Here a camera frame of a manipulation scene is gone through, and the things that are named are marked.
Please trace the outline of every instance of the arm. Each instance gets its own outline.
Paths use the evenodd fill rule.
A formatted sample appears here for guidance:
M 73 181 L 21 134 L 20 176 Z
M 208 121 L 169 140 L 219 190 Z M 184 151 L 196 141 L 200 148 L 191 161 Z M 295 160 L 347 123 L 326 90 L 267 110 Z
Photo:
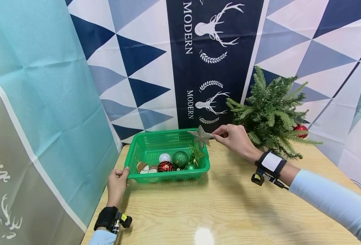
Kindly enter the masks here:
M 254 163 L 262 156 L 243 126 L 222 125 L 212 132 L 214 139 Z M 361 196 L 318 175 L 287 163 L 280 180 L 289 191 L 340 223 L 361 241 Z
M 113 170 L 108 176 L 107 191 L 108 201 L 106 207 L 120 207 L 122 197 L 127 186 L 129 167 L 122 170 Z M 106 227 L 98 227 L 93 233 L 88 245 L 113 245 L 116 241 L 116 234 L 107 230 Z
M 286 164 L 281 181 L 289 191 L 350 231 L 361 242 L 361 196 L 321 176 Z

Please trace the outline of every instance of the antlers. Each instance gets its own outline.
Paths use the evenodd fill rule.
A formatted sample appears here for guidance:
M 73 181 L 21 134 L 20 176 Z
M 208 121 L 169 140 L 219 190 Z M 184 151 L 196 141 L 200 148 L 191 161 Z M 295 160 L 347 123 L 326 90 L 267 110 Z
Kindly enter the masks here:
M 228 3 L 228 4 L 223 8 L 223 10 L 222 10 L 220 13 L 218 13 L 217 15 L 212 16 L 212 18 L 210 19 L 210 22 L 211 22 L 211 23 L 213 22 L 215 25 L 216 25 L 216 24 L 224 23 L 224 21 L 219 22 L 219 20 L 220 20 L 221 16 L 225 13 L 226 10 L 235 9 L 235 10 L 239 10 L 240 12 L 243 13 L 243 10 L 242 10 L 241 8 L 239 8 L 239 6 L 244 6 L 244 4 L 239 3 L 239 4 L 236 4 L 236 5 L 229 6 L 230 4 L 232 4 L 232 2 Z M 214 33 L 213 35 L 210 34 L 209 36 L 211 36 L 212 39 L 215 39 L 216 41 L 218 41 L 223 47 L 227 47 L 227 46 L 225 46 L 225 45 L 235 45 L 235 44 L 238 44 L 238 43 L 235 43 L 235 41 L 237 41 L 239 38 L 234 39 L 234 40 L 232 40 L 232 41 L 230 41 L 230 42 L 223 42 L 223 41 L 220 39 L 218 33 L 223 33 L 223 32 L 222 32 L 222 31 L 216 31 L 216 30 L 215 30 L 215 33 Z
M 5 200 L 7 199 L 7 194 L 5 194 L 2 197 L 2 201 L 1 201 L 1 209 L 3 212 L 3 215 L 6 218 L 6 222 L 5 222 L 5 226 L 9 227 L 9 230 L 14 230 L 14 229 L 20 229 L 21 224 L 22 224 L 22 217 L 20 218 L 19 222 L 17 221 L 17 223 L 15 222 L 16 219 L 13 218 L 13 221 L 11 222 L 11 212 L 9 212 L 8 209 L 8 205 L 5 205 Z M 9 235 L 6 236 L 7 239 L 11 239 L 13 237 L 16 236 L 15 232 L 10 232 Z
M 207 102 L 209 102 L 209 104 L 210 104 L 210 103 L 215 103 L 216 101 L 213 101 L 213 100 L 216 99 L 217 96 L 219 96 L 219 95 L 225 95 L 225 96 L 229 97 L 228 94 L 229 94 L 229 92 L 222 93 L 222 92 L 220 91 L 220 92 L 218 92 L 215 96 L 213 96 L 212 98 L 207 99 Z M 216 107 L 216 106 L 209 106 L 209 108 L 207 108 L 207 110 L 210 111 L 210 112 L 212 112 L 212 113 L 214 113 L 215 115 L 225 114 L 226 111 L 227 111 L 227 110 L 225 110 L 225 111 L 222 111 L 222 112 L 216 112 L 216 111 L 213 110 L 213 108 L 215 108 L 215 107 Z

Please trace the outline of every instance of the wrist strap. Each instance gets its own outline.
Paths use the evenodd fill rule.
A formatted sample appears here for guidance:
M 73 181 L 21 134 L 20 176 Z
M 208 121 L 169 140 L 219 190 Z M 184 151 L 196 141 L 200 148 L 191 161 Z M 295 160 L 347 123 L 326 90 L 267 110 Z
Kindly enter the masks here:
M 286 163 L 286 160 L 274 155 L 268 150 L 262 154 L 258 161 L 255 162 L 255 165 L 263 169 L 272 177 L 278 179 L 280 177 L 280 172 Z
M 96 230 L 98 227 L 105 227 L 110 232 L 113 232 L 113 226 L 116 222 L 115 215 L 118 212 L 116 207 L 105 207 L 101 210 L 99 216 L 97 217 L 95 227 L 93 230 Z

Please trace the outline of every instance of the hand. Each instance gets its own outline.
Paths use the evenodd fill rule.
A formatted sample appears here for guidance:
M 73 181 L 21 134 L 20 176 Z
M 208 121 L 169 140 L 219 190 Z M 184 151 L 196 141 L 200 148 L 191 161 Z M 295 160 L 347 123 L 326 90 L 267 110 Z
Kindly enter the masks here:
M 108 191 L 108 207 L 119 208 L 122 203 L 122 197 L 127 186 L 127 176 L 129 175 L 129 167 L 123 171 L 113 169 L 108 176 L 107 191 Z
M 252 163 L 260 159 L 263 154 L 253 145 L 242 125 L 222 125 L 212 132 L 212 137 Z

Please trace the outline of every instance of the backdrop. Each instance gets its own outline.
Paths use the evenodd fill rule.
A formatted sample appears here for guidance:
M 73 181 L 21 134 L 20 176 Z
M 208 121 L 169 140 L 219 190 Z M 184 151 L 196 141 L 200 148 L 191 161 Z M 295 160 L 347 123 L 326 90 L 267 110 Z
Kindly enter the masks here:
M 0 243 L 79 244 L 122 145 L 230 123 L 255 65 L 361 188 L 361 0 L 1 1 Z
M 361 0 L 66 2 L 123 144 L 231 123 L 225 99 L 244 102 L 259 65 L 309 82 L 309 137 L 361 188 Z

